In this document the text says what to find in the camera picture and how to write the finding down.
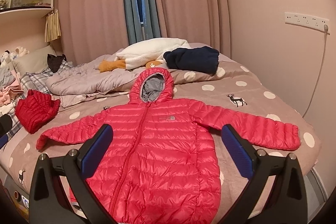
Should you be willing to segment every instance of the power strip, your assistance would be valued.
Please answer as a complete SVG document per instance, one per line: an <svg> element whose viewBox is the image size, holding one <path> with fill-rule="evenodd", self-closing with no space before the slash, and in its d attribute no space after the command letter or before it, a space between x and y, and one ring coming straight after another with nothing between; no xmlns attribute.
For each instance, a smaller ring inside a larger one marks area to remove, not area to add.
<svg viewBox="0 0 336 224"><path fill-rule="evenodd" d="M285 22L308 27L322 32L324 32L324 25L327 24L329 27L328 33L330 33L329 19L321 17L285 12Z"/></svg>

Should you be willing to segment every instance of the plaid bedding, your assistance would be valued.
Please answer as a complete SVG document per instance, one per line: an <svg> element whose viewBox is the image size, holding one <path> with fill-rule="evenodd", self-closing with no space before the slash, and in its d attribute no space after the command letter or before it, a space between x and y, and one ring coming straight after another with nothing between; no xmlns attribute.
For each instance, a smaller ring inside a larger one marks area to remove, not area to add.
<svg viewBox="0 0 336 224"><path fill-rule="evenodd" d="M72 62L66 62L63 60L58 69L58 72L71 68L73 68ZM28 90L38 90L43 93L52 94L45 85L45 81L53 74L54 73L49 68L41 73L25 73L21 78L21 85L24 93L16 98L16 102L18 102L20 99L25 99ZM12 118L13 127L10 131L6 133L6 135L0 138L0 149L2 148L2 144L4 145L5 143L7 143L22 127L15 113L8 113L8 115Z"/></svg>

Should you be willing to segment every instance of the pink wall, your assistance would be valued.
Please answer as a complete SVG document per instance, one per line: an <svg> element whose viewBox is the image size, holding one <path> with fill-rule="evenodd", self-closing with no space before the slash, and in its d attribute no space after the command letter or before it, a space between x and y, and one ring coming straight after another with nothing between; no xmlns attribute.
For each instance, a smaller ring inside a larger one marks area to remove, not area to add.
<svg viewBox="0 0 336 224"><path fill-rule="evenodd" d="M336 185L336 0L228 0L231 58L303 114L318 77L324 45L319 31L284 23L284 12L330 19L320 84L307 113L323 141L316 169L330 194Z"/></svg>
<svg viewBox="0 0 336 224"><path fill-rule="evenodd" d="M17 20L0 26L0 55L13 51L17 46L34 51L47 46L44 42L45 17Z"/></svg>

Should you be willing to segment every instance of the white power cord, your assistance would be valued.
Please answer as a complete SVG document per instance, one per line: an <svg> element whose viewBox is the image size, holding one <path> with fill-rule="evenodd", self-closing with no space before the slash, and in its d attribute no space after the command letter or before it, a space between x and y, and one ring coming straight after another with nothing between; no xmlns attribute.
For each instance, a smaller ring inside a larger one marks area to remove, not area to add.
<svg viewBox="0 0 336 224"><path fill-rule="evenodd" d="M319 75L317 77L317 80L316 80L316 84L315 84L315 87L314 87L314 90L313 90L313 94L311 96L311 99L310 99L310 102L309 102L309 105L305 111L305 113L302 115L302 117L304 118L305 115L307 114L308 112L308 109L311 105L311 102L313 101L313 97L314 97L314 94L315 94L315 91L316 91L316 87L319 83L319 80L320 80L320 76L321 76L321 71L322 71L322 67L323 67L323 63L324 63L324 56L325 56L325 53L326 53L326 44L327 44L327 35L328 35L328 25L327 24L324 24L324 48L323 48L323 55L322 55L322 62L321 62L321 67L320 67L320 71L319 71Z"/></svg>

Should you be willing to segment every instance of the bed sheet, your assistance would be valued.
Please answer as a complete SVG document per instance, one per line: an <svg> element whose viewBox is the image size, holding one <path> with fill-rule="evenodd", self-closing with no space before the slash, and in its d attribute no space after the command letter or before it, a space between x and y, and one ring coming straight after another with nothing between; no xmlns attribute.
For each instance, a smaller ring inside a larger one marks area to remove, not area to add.
<svg viewBox="0 0 336 224"><path fill-rule="evenodd" d="M186 83L174 87L174 98L197 99L210 105L219 105L225 108L238 110L254 115L271 118L277 121L289 122L299 127L301 146L294 153L300 162L303 174L314 166L320 151L321 143L315 135L311 125L301 117L299 113L286 105L279 97L265 88L258 78L247 68L239 63L223 62L217 76L223 78L214 81L201 81L197 83ZM194 72L186 71L184 78L192 80ZM80 103L61 109L57 116L48 124L43 126L37 133L30 135L22 128L8 145L6 156L1 155L0 161L6 166L7 171L21 187L29 192L32 175L36 160L40 154L35 149L36 140L40 134L48 128L68 124L87 115L93 115L104 108L125 104L129 101L128 94L120 93L117 97L98 98L88 102ZM244 189L247 179L242 178L232 161L225 146L221 142L219 132L213 132L215 141L218 165L220 167L221 180L221 203L218 213L213 220L217 223L228 211L234 201ZM50 157L65 155L72 148L79 148L81 145L60 145L50 141L44 152ZM286 156L288 151L265 149L270 155ZM266 202L272 186L273 178L270 178L262 197L254 209L254 214L259 213Z"/></svg>

